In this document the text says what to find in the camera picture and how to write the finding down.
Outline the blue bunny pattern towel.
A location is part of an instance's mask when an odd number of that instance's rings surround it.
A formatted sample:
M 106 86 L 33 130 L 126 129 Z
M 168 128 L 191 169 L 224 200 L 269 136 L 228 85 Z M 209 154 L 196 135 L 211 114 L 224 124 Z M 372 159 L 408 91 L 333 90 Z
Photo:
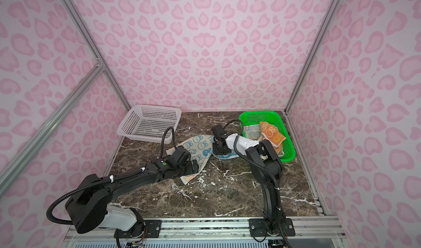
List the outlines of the blue bunny pattern towel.
M 180 146 L 183 146 L 191 153 L 191 159 L 197 160 L 199 166 L 198 173 L 193 175 L 182 176 L 182 183 L 187 185 L 192 179 L 194 179 L 199 173 L 201 173 L 211 156 L 216 157 L 220 160 L 228 160 L 239 157 L 234 150 L 232 150 L 231 153 L 226 155 L 216 155 L 215 153 L 213 153 L 213 142 L 213 135 L 198 135 L 189 138 L 180 144 Z

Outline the green plastic basket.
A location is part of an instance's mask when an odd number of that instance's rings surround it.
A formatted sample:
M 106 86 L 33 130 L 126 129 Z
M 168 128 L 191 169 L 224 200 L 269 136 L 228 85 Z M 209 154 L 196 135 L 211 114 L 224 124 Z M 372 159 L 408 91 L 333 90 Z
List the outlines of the green plastic basket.
M 281 161 L 293 161 L 296 150 L 280 115 L 274 111 L 244 112 L 240 115 L 244 124 L 243 136 L 251 140 L 269 140 Z

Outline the white plastic basket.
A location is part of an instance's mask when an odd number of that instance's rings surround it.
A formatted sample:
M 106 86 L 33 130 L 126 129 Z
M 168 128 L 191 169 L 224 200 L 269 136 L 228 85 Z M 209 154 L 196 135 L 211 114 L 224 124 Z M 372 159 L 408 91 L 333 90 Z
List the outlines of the white plastic basket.
M 181 115 L 179 108 L 135 105 L 119 124 L 117 134 L 130 140 L 160 143 L 167 128 L 177 128 Z

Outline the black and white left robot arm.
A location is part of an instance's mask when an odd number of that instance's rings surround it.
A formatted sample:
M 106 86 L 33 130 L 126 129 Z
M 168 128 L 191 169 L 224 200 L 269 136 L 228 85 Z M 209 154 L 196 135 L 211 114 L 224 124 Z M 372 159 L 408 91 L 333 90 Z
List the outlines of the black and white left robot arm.
M 69 197 L 65 208 L 77 233 L 85 234 L 96 228 L 117 229 L 126 236 L 139 237 L 146 229 L 140 212 L 135 208 L 119 208 L 111 205 L 116 198 L 147 184 L 176 179 L 197 173 L 199 166 L 191 153 L 179 146 L 166 155 L 116 176 L 99 178 L 87 176 L 78 192 Z

